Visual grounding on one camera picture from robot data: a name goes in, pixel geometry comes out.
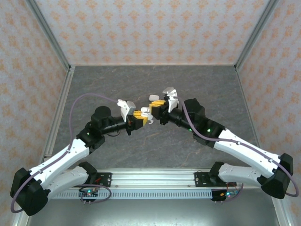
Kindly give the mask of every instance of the orange floral pattern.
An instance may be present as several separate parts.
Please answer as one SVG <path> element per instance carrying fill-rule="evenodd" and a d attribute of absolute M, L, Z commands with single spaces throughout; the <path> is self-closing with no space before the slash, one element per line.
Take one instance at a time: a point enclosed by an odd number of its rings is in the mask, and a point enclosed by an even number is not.
<path fill-rule="evenodd" d="M 70 64 L 217 65 L 235 63 L 268 0 L 37 2 Z"/>
<path fill-rule="evenodd" d="M 294 159 L 294 178 L 301 188 L 301 19 L 300 4 L 282 0 L 239 70 L 254 126 L 263 148 Z M 289 192 L 294 193 L 293 186 Z M 286 197 L 294 225 L 301 218 L 301 199 Z"/>
<path fill-rule="evenodd" d="M 0 219 L 12 225 L 14 174 L 39 163 L 66 72 L 25 1 L 2 0 L 0 14 Z"/>

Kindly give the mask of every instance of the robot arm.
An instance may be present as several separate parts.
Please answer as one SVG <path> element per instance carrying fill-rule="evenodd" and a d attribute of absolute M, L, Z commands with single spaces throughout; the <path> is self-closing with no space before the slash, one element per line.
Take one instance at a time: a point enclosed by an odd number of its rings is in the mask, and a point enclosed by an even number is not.
<path fill-rule="evenodd" d="M 39 212 L 56 194 L 73 186 L 92 184 L 95 181 L 97 170 L 87 162 L 67 173 L 63 172 L 99 148 L 105 142 L 105 134 L 124 129 L 131 135 L 133 130 L 143 127 L 148 121 L 149 118 L 141 111 L 135 111 L 133 102 L 118 100 L 117 104 L 121 106 L 121 116 L 112 117 L 108 107 L 98 107 L 91 116 L 91 121 L 73 140 L 69 151 L 67 146 L 39 166 L 30 170 L 21 168 L 15 173 L 10 196 L 14 197 L 19 190 L 16 202 L 27 215 Z M 20 189 L 30 177 L 33 178 Z"/>
<path fill-rule="evenodd" d="M 251 167 L 230 166 L 223 162 L 216 162 L 210 170 L 210 181 L 215 185 L 221 182 L 240 182 L 261 187 L 267 194 L 283 199 L 288 188 L 290 178 L 275 164 L 279 163 L 291 175 L 293 174 L 293 158 L 288 154 L 281 156 L 264 151 L 233 134 L 223 125 L 207 118 L 205 109 L 196 99 L 184 101 L 187 114 L 193 127 L 203 137 L 198 136 L 188 122 L 185 112 L 178 108 L 177 92 L 170 87 L 163 91 L 164 100 L 156 100 L 150 104 L 150 112 L 160 124 L 172 122 L 193 133 L 193 138 L 200 144 L 229 153 L 244 161 Z M 245 145 L 265 154 L 269 159 Z"/>

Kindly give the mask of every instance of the purple cable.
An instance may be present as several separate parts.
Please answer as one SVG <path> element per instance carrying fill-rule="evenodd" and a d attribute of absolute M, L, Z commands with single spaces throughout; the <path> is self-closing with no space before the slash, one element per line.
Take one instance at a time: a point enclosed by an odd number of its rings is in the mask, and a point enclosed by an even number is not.
<path fill-rule="evenodd" d="M 117 100 L 113 100 L 111 98 L 108 98 L 108 97 L 105 97 L 103 95 L 100 95 L 100 94 L 95 94 L 95 93 L 86 93 L 86 94 L 83 94 L 81 96 L 79 96 L 72 104 L 72 107 L 71 107 L 71 110 L 70 110 L 70 114 L 69 114 L 69 131 L 70 131 L 70 144 L 66 150 L 66 152 L 64 152 L 59 158 L 57 158 L 55 161 L 53 161 L 52 163 L 50 163 L 49 165 L 47 166 L 44 166 L 43 168 L 41 168 L 40 171 L 37 171 L 35 172 L 34 174 L 32 174 L 26 181 L 24 181 L 24 183 L 19 187 L 19 189 L 17 190 L 17 192 L 15 193 L 14 197 L 13 197 L 13 200 L 10 204 L 10 210 L 12 211 L 12 213 L 19 213 L 21 211 L 23 211 L 23 209 L 20 209 L 20 210 L 15 210 L 14 209 L 14 204 L 16 202 L 16 199 L 18 197 L 18 195 L 20 194 L 20 192 L 22 191 L 22 189 L 28 184 L 29 181 L 31 181 L 36 175 L 38 175 L 39 173 L 42 173 L 44 170 L 46 170 L 48 167 L 52 166 L 53 164 L 57 163 L 58 161 L 60 161 L 71 149 L 72 147 L 72 144 L 73 144 L 73 131 L 72 131 L 72 126 L 71 126 L 71 118 L 72 118 L 72 112 L 73 112 L 73 109 L 74 109 L 74 106 L 75 104 L 81 100 L 82 98 L 86 97 L 86 96 L 95 96 L 95 97 L 101 97 L 101 98 L 104 98 L 104 99 L 107 99 L 109 101 L 112 101 L 114 103 L 117 103 Z"/>
<path fill-rule="evenodd" d="M 86 97 L 86 96 L 95 96 L 95 97 L 101 97 L 103 99 L 107 99 L 109 101 L 112 101 L 114 103 L 117 103 L 118 101 L 117 100 L 113 100 L 111 98 L 108 98 L 108 97 L 105 97 L 103 95 L 100 95 L 100 94 L 96 94 L 96 93 L 86 93 L 86 94 L 83 94 L 81 96 L 79 96 L 72 104 L 72 107 L 71 107 L 71 110 L 70 110 L 70 114 L 69 114 L 69 131 L 70 131 L 70 143 L 69 143 L 69 147 L 68 147 L 68 150 L 70 150 L 71 146 L 72 146 L 72 143 L 73 143 L 73 131 L 72 131 L 72 113 L 73 113 L 73 109 L 74 109 L 74 106 L 75 104 L 81 100 L 82 98 Z"/>
<path fill-rule="evenodd" d="M 76 187 L 100 187 L 100 188 L 105 188 L 109 191 L 109 196 L 106 197 L 105 199 L 101 199 L 101 200 L 97 200 L 97 201 L 93 201 L 93 202 L 89 202 L 90 204 L 95 204 L 95 203 L 100 203 L 100 202 L 104 202 L 104 201 L 107 201 L 111 196 L 112 196 L 112 191 L 106 187 L 106 186 L 103 186 L 103 185 L 87 185 L 87 184 L 84 184 L 84 185 L 77 185 Z M 81 197 L 80 197 L 80 200 L 85 203 L 85 201 L 83 200 L 83 196 L 87 194 L 87 192 L 84 192 Z"/>
<path fill-rule="evenodd" d="M 191 119 L 190 119 L 190 117 L 189 117 L 189 115 L 188 115 L 187 108 L 186 108 L 186 106 L 185 106 L 185 103 L 184 103 L 183 99 L 180 98 L 180 97 L 174 97 L 174 98 L 179 99 L 179 101 L 180 101 L 180 103 L 181 103 L 181 105 L 182 105 L 182 108 L 183 108 L 183 110 L 184 110 L 185 117 L 186 117 L 186 119 L 187 119 L 187 121 L 188 121 L 188 123 L 189 123 L 191 129 L 192 129 L 193 132 L 195 132 L 195 134 L 198 135 L 200 138 L 203 138 L 203 139 L 208 140 L 208 141 L 214 141 L 214 142 L 225 141 L 225 142 L 232 142 L 232 143 L 235 143 L 235 144 L 238 142 L 237 140 L 230 140 L 230 139 L 224 139 L 224 138 L 209 138 L 209 137 L 205 137 L 205 136 L 203 136 L 202 134 L 200 134 L 200 133 L 197 131 L 197 129 L 194 127 L 194 125 L 193 125 L 193 123 L 192 123 L 192 121 L 191 121 Z M 263 157 L 266 158 L 266 159 L 270 159 L 270 157 L 268 157 L 268 156 L 265 155 L 264 153 L 258 151 L 256 148 L 253 148 L 253 147 L 250 146 L 250 145 L 247 145 L 247 144 L 242 143 L 242 142 L 240 142 L 240 145 L 245 146 L 245 147 L 251 149 L 252 151 L 255 151 L 256 153 L 260 154 L 261 156 L 263 156 Z M 293 185 L 294 185 L 294 187 L 295 187 L 295 189 L 296 189 L 296 194 L 290 194 L 290 193 L 285 193 L 285 194 L 288 195 L 288 196 L 291 196 L 291 197 L 298 197 L 298 196 L 299 196 L 299 188 L 298 188 L 298 186 L 297 186 L 296 181 L 293 179 L 292 175 L 291 175 L 291 174 L 290 174 L 290 173 L 289 173 L 282 165 L 280 165 L 280 164 L 279 164 L 278 162 L 276 162 L 275 160 L 272 160 L 272 163 L 274 163 L 274 164 L 277 165 L 280 169 L 282 169 L 282 171 L 290 178 L 291 182 L 293 183 Z"/>

